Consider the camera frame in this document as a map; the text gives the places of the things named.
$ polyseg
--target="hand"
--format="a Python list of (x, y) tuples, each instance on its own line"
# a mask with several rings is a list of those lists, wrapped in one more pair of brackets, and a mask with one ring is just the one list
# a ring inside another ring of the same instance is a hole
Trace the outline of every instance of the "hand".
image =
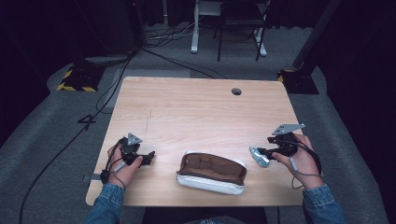
[[(313, 150), (311, 141), (307, 136), (295, 134), (297, 141), (306, 144)], [(298, 173), (291, 166), (290, 158), (280, 153), (274, 152), (272, 156), (279, 162), (286, 165), (289, 171), (303, 184), (305, 189), (314, 189), (323, 185), (323, 181), (319, 176), (318, 167), (314, 159), (304, 149), (298, 147), (297, 153), (292, 157), (297, 165)]]
[[(113, 147), (111, 147), (107, 151), (107, 155), (110, 156)], [(139, 168), (140, 164), (142, 163), (143, 157), (139, 156), (134, 160), (131, 165), (124, 165), (120, 170), (114, 173), (114, 169), (118, 167), (120, 164), (123, 163), (121, 158), (121, 149), (120, 144), (117, 146), (116, 150), (114, 151), (113, 158), (111, 159), (110, 164), (114, 164), (110, 167), (110, 176), (108, 177), (108, 183), (116, 184), (120, 186), (122, 189), (127, 188), (134, 178), (134, 173), (136, 172), (137, 168)]]

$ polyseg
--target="black controller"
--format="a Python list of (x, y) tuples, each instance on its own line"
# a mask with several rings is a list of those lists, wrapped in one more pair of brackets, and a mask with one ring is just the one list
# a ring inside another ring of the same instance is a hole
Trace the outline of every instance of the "black controller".
[(265, 155), (268, 160), (274, 160), (275, 158), (272, 156), (273, 152), (280, 153), (284, 156), (291, 157), (297, 152), (297, 139), (294, 136), (294, 133), (285, 133), (281, 135), (276, 135), (275, 137), (268, 137), (269, 143), (275, 143), (278, 145), (278, 148), (274, 149), (266, 149), (262, 147), (258, 147), (260, 154)]
[(154, 158), (155, 151), (150, 152), (148, 155), (138, 155), (136, 154), (137, 150), (140, 147), (140, 144), (128, 145), (128, 139), (123, 137), (121, 140), (121, 156), (127, 165), (131, 165), (137, 157), (142, 156), (143, 161), (142, 165), (150, 165), (152, 158)]
[[(131, 165), (134, 162), (134, 160), (136, 160), (136, 158), (138, 158), (139, 156), (143, 157), (143, 160), (142, 160), (142, 163), (140, 164), (140, 166), (150, 165), (152, 158), (154, 158), (155, 151), (150, 152), (148, 155), (137, 154), (136, 152), (139, 149), (139, 147), (140, 147), (139, 143), (141, 143), (141, 142), (142, 141), (140, 139), (129, 134), (128, 138), (122, 137), (117, 142), (117, 144), (114, 146), (113, 150), (117, 150), (117, 146), (119, 144), (121, 144), (121, 156), (122, 156), (123, 161), (127, 165)], [(111, 165), (109, 167), (110, 161), (111, 161), (111, 158), (109, 157), (108, 161), (107, 161), (106, 169), (103, 170), (102, 173), (100, 174), (100, 178), (101, 178), (103, 184), (106, 184), (108, 182), (108, 177), (110, 176), (110, 172), (111, 172), (110, 171)]]
[[(278, 145), (278, 148), (274, 149), (265, 149), (262, 147), (258, 147), (260, 154), (265, 155), (268, 160), (274, 160), (275, 158), (272, 156), (273, 152), (280, 153), (287, 157), (292, 157), (298, 149), (299, 143), (297, 142), (297, 138), (294, 133), (285, 133), (276, 135), (275, 137), (268, 137), (269, 143), (275, 143)], [(305, 151), (312, 156), (315, 163), (317, 164), (318, 171), (321, 174), (321, 163), (317, 153), (309, 148), (305, 148)]]

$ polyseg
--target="brown pouch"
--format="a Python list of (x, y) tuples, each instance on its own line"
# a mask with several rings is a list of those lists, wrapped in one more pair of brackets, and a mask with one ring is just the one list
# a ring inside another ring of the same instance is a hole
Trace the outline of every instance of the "brown pouch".
[(191, 188), (240, 194), (246, 175), (247, 168), (242, 161), (188, 151), (181, 159), (177, 182)]

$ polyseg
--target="blue denim jacket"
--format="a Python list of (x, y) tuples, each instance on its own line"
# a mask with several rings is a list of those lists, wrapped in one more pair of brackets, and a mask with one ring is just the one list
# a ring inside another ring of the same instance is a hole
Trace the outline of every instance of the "blue denim jacket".
[[(102, 192), (96, 198), (84, 223), (117, 223), (120, 219), (123, 194), (123, 189), (117, 185), (103, 185)], [(305, 209), (314, 223), (346, 223), (343, 210), (334, 200), (327, 185), (316, 189), (305, 189), (303, 196)], [(201, 223), (224, 224), (215, 218), (203, 220)]]

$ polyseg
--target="hole in table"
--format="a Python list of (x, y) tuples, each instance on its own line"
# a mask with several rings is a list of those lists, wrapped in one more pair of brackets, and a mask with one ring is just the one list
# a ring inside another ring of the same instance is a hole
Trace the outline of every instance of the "hole in table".
[(231, 90), (231, 92), (232, 92), (234, 95), (240, 95), (240, 94), (242, 94), (242, 91), (241, 91), (240, 89), (238, 89), (238, 88), (233, 88), (233, 89)]

